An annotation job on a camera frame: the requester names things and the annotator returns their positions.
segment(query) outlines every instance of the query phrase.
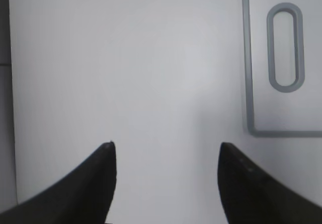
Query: rounded slot outline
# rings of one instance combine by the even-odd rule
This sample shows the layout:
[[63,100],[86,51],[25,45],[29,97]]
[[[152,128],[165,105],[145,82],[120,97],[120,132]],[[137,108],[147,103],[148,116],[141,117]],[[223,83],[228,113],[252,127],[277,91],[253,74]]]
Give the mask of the rounded slot outline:
[[[275,72],[274,17],[280,12],[289,13],[294,21],[295,81],[288,86],[282,86],[276,81]],[[305,81],[303,15],[301,9],[291,3],[281,3],[272,7],[267,15],[267,36],[270,84],[273,88],[283,93],[291,93],[298,90]]]

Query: white panel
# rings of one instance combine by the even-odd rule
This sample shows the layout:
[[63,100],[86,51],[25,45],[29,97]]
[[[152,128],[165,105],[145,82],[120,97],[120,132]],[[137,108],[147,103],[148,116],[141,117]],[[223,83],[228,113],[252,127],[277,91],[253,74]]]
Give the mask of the white panel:
[[[279,3],[296,4],[303,13],[305,82],[292,93],[272,88],[267,70],[268,11]],[[322,130],[322,0],[250,0],[255,122],[258,130]]]
[[241,3],[11,0],[19,200],[112,139],[110,223],[227,223],[222,141],[322,204],[320,139],[256,139],[243,127]]
[[276,81],[289,86],[295,81],[294,27],[289,13],[274,17],[274,39]]

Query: gray frame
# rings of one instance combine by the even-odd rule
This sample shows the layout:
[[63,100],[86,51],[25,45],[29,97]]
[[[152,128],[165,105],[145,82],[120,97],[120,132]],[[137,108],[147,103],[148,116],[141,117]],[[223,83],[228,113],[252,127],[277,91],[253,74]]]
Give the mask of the gray frame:
[[250,0],[243,0],[247,128],[256,137],[322,137],[322,131],[269,131],[255,127]]

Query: white surface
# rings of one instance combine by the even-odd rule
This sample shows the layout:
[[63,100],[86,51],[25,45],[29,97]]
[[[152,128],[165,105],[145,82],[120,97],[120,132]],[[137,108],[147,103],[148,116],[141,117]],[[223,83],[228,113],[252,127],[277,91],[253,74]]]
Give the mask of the white surface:
[[111,223],[226,223],[222,141],[322,204],[321,139],[255,139],[243,128],[241,3],[11,0],[19,200],[112,139]]
[[275,77],[277,83],[289,86],[295,81],[293,17],[281,12],[274,17]]

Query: gray border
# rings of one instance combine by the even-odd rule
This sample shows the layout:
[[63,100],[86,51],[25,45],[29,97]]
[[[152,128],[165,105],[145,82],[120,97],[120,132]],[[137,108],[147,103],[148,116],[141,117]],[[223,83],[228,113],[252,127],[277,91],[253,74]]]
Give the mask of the gray border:
[[[295,80],[289,86],[282,86],[276,81],[275,48],[274,48],[274,17],[280,12],[287,12],[293,16],[294,21],[294,54],[295,54]],[[303,15],[301,9],[290,3],[281,3],[274,6],[267,15],[268,39],[268,68],[269,80],[276,90],[283,93],[295,92],[304,83],[304,43],[303,43]]]
[[245,51],[245,84],[246,84],[246,111],[247,128],[251,135],[256,137],[322,137],[322,131],[266,131],[257,130],[254,118],[252,47],[250,0],[243,0],[244,21],[244,51]]

